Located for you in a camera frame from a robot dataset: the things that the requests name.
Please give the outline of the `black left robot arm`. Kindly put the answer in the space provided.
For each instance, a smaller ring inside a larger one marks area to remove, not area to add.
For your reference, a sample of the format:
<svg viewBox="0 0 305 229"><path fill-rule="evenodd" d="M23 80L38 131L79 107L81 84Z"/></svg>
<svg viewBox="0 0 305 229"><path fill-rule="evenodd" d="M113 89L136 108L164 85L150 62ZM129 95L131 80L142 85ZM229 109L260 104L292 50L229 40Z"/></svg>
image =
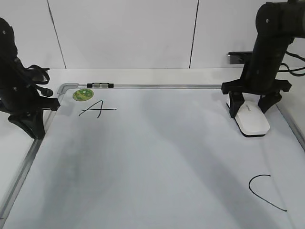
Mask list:
<svg viewBox="0 0 305 229"><path fill-rule="evenodd" d="M43 112L57 111L58 99L46 88L50 81L48 68L35 64L24 67L12 26L0 20L0 110L9 114L8 121L21 128L33 139L43 139Z"/></svg>

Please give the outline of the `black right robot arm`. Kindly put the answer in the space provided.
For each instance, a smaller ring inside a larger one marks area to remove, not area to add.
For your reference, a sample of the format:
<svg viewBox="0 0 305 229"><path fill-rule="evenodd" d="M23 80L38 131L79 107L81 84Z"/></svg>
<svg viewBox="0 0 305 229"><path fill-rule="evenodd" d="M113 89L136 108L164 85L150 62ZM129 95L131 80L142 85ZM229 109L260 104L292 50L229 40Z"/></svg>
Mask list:
<svg viewBox="0 0 305 229"><path fill-rule="evenodd" d="M234 118L244 104L243 94L259 95L258 107L265 113L282 99L291 84L276 76L288 46L295 38L305 36L305 2L267 2L255 18L257 37L251 56L244 63L239 79L222 83L223 94L229 96L229 113Z"/></svg>

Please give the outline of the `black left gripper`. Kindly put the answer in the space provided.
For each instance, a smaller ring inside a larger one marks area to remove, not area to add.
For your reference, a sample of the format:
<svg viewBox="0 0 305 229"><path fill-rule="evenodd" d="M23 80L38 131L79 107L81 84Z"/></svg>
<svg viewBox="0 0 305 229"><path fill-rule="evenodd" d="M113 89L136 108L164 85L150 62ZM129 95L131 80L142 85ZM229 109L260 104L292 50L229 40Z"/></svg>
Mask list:
<svg viewBox="0 0 305 229"><path fill-rule="evenodd" d="M59 100L49 98L52 90L24 78L0 80L0 111L10 114L8 121L33 139L43 139L43 110L57 111Z"/></svg>

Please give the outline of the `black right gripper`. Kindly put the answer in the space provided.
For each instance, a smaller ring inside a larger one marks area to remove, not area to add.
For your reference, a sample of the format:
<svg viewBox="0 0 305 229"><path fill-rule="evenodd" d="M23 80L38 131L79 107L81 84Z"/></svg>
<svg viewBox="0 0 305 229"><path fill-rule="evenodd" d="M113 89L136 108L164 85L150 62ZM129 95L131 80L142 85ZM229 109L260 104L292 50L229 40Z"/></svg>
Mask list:
<svg viewBox="0 0 305 229"><path fill-rule="evenodd" d="M240 107L244 104L242 93L261 95L258 106L265 114L269 108L281 101L280 93L273 92L289 92L291 86L288 80L259 81L258 83L233 80L222 83L221 91L223 94L229 94L229 113L231 117L236 117Z"/></svg>

